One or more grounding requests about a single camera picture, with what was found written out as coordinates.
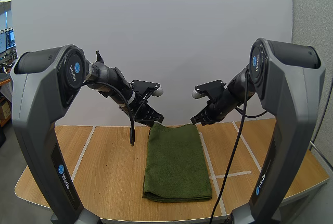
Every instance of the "desk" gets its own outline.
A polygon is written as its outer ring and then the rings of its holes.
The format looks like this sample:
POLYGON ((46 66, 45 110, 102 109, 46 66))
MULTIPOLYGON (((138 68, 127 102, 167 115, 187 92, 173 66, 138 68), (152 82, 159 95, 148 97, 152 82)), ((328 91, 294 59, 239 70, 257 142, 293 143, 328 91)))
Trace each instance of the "desk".
MULTIPOLYGON (((229 214, 248 202, 270 143, 275 119, 247 121, 215 215, 229 214)), ((237 136, 238 122, 197 125, 202 134, 213 199, 194 203, 157 203, 142 198, 148 127, 136 127, 130 147, 129 127, 58 126, 56 134, 73 183, 85 208, 102 219, 171 221, 207 218, 215 204, 237 136)), ((283 201, 304 197, 329 176, 311 152, 283 201)), ((48 207, 28 167, 15 187, 18 197, 48 207)))

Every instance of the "blue logo circle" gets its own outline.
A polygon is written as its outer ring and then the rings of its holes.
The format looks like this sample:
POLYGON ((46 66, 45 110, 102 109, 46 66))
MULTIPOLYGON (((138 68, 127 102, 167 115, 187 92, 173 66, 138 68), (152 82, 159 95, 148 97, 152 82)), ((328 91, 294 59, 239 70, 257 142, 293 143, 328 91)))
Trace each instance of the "blue logo circle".
POLYGON ((257 58, 255 56, 252 59, 252 64, 254 67, 257 65, 257 58))
POLYGON ((59 174, 63 174, 63 170, 64 170, 64 168, 63 168, 63 165, 59 165, 59 168, 58 168, 58 171, 59 171, 59 174))
POLYGON ((79 63, 76 63, 74 65, 74 70, 75 70, 75 73, 79 73, 80 72, 80 64, 79 63))

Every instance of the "white wall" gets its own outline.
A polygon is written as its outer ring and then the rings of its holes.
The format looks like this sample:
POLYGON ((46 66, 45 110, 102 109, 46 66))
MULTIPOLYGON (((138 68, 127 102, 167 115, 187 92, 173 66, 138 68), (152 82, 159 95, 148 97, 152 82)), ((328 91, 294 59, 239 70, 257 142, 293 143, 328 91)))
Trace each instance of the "white wall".
MULTIPOLYGON (((259 37, 291 41, 292 0, 12 0, 18 55, 75 44, 86 58, 100 50, 128 81, 161 83, 149 104, 164 124, 189 123, 206 104, 194 86, 229 82, 249 62, 259 37)), ((257 97, 249 114, 262 111, 257 97)), ((226 121, 239 120, 232 112, 226 121)), ((83 88, 64 125, 129 125, 111 99, 83 88)))

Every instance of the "folded towel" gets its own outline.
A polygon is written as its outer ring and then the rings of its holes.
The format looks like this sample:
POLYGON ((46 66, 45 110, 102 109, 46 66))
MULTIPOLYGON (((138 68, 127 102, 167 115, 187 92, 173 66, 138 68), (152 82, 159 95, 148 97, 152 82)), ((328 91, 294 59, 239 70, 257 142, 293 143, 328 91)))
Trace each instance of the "folded towel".
POLYGON ((196 126, 167 128, 155 123, 150 129, 143 198, 156 202, 197 202, 212 198, 196 126))

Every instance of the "cable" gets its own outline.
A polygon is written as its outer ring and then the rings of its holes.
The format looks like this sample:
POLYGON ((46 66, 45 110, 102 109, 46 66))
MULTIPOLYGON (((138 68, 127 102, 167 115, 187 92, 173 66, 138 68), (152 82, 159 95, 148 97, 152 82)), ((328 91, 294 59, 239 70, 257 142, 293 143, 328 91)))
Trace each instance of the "cable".
POLYGON ((123 102, 124 102, 124 104, 125 104, 125 106, 127 108, 130 121, 131 121, 130 143, 131 143, 131 146, 134 146, 134 142, 135 142, 134 117, 132 115, 131 108, 129 107, 129 104, 127 103, 126 98, 122 95, 122 93, 116 87, 114 87, 114 86, 112 86, 112 85, 110 85, 108 83, 105 83, 105 82, 84 82, 82 84, 82 86, 85 86, 85 85, 88 85, 88 84, 100 84, 100 85, 104 85, 106 87, 109 87, 110 89, 114 90, 120 96, 121 100, 123 100, 123 102))
POLYGON ((314 145, 312 141, 310 141, 310 144, 318 152, 318 154, 322 157, 322 159, 326 162, 327 166, 333 171, 332 164, 324 157, 324 155, 319 151, 319 149, 314 145))
POLYGON ((317 135, 319 133, 319 130, 320 130, 321 126, 322 126, 322 123, 323 123, 323 120, 324 120, 324 117, 325 117, 325 113, 326 113, 326 110, 327 110, 327 107, 328 107, 328 103, 329 103, 329 100, 330 100, 330 97, 331 97, 331 94, 332 94, 332 88, 333 88, 333 79, 332 79, 332 82, 331 82, 331 86, 329 88, 329 94, 328 94, 327 101, 326 101, 326 104, 325 104, 325 107, 324 107, 324 111, 323 111, 321 120, 319 122, 318 128, 316 130, 316 133, 314 134, 314 136, 312 138, 312 142, 314 142, 316 140, 317 135))
MULTIPOLYGON (((240 109, 240 108, 235 108, 235 110, 237 112, 239 112, 241 115, 243 114, 243 110, 240 109)), ((267 110, 265 110, 263 113, 259 114, 259 115, 256 115, 256 116, 248 116, 248 115, 245 115, 246 118, 257 118, 257 117, 260 117, 260 116, 263 116, 267 113, 267 110)))
POLYGON ((135 117, 136 117, 136 114, 139 112, 141 106, 146 102, 146 100, 148 100, 148 98, 150 98, 150 96, 152 95, 152 91, 148 92, 148 94, 146 95, 145 99, 142 101, 142 103, 140 104, 140 106, 137 108, 134 116, 133 116, 133 119, 135 120, 135 117))
POLYGON ((221 190, 220 190, 220 193, 219 193, 219 196, 217 197, 217 200, 216 200, 216 203, 214 205, 214 208, 213 208, 213 212, 212 212, 212 215, 210 217, 210 220, 209 220, 209 224, 212 223, 213 221, 213 216, 214 216, 214 213, 215 213, 215 210, 216 210, 216 207, 217 205, 219 204, 219 201, 221 199, 221 196, 222 196, 222 192, 223 192, 223 189, 224 189, 224 185, 225 185, 225 182, 227 180, 227 177, 228 177, 228 174, 229 174, 229 170, 230 170, 230 167, 231 167, 231 163, 233 162, 233 159, 234 159, 234 156, 235 156, 235 152, 236 152, 236 148, 237 148, 237 145, 238 145, 238 142, 239 142, 239 139, 240 139, 240 135, 241 135, 241 131, 243 129, 243 125, 244 125, 244 120, 245 120, 245 112, 246 112, 246 106, 247 106, 247 102, 248 102, 248 81, 249 81, 249 73, 248 73, 248 70, 245 72, 245 99, 244 99, 244 110, 243 110, 243 114, 242 114, 242 117, 241 117, 241 122, 240 122, 240 126, 239 126, 239 130, 238 130, 238 135, 237 135, 237 138, 236 138, 236 142, 235 142, 235 145, 234 145, 234 149, 231 153, 231 156, 230 156, 230 159, 229 159, 229 163, 228 163, 228 166, 227 166, 227 169, 225 171, 225 175, 224 175, 224 178, 223 178, 223 183, 222 183, 222 187, 221 187, 221 190))

